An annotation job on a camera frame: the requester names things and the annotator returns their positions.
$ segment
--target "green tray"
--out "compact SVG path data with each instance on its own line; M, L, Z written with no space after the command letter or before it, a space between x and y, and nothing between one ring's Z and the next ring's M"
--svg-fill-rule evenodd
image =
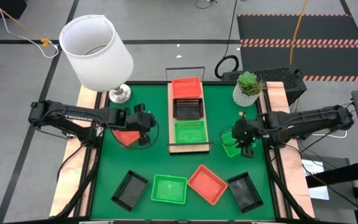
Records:
M187 179L169 175L155 175L152 200L184 204L186 202Z
M205 124L200 121L175 122L176 143L206 142Z
M222 146L223 146L224 150L226 151L227 156L233 157L233 156L240 154L241 149L236 147L236 144L235 144L236 140L231 137L231 132L222 135L221 139L222 139Z

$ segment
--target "potted plant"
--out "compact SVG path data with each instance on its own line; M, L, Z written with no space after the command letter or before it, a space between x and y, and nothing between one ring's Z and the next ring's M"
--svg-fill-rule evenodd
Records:
M254 104L262 91L262 82L250 72L239 75L236 87L233 91L233 100L239 106L250 106Z

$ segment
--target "succulent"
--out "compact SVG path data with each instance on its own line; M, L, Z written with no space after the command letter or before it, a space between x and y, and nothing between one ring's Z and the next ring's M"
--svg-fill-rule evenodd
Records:
M259 94L262 90L262 82L258 81L258 77L250 72L244 72L237 79L241 87L241 92L247 96Z

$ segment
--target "orange cable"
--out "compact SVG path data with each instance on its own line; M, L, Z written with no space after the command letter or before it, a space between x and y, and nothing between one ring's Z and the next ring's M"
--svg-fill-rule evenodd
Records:
M290 65L292 65L292 53L293 53L293 47L295 45L296 34L298 33L298 29L299 29L299 25L301 24L303 12L305 11L307 4L308 4L308 0L305 0L305 2L303 3L303 8L302 8L301 14L299 15L298 24L296 25L295 33L293 34L293 38L292 38L292 42L291 42Z
M7 17L9 17L10 19L12 19L15 23L17 23L19 26L21 26L24 30L26 30L28 33L36 36L38 39L41 40L41 42L44 44L44 47L46 47L49 44L49 39L48 38L42 38L41 36L39 36L37 33L29 30L28 28L26 28L26 26L24 26L23 24L21 24L19 21L17 21L16 19L14 19L11 15L9 15L7 12L5 12L3 9L1 9L1 12L3 14L5 14Z

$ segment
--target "white lampshade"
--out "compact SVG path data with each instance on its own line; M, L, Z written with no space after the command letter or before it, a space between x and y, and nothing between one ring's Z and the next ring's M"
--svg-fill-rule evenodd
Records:
M131 55L104 16L72 20L63 28L59 41L78 79L90 90L119 88L133 72Z

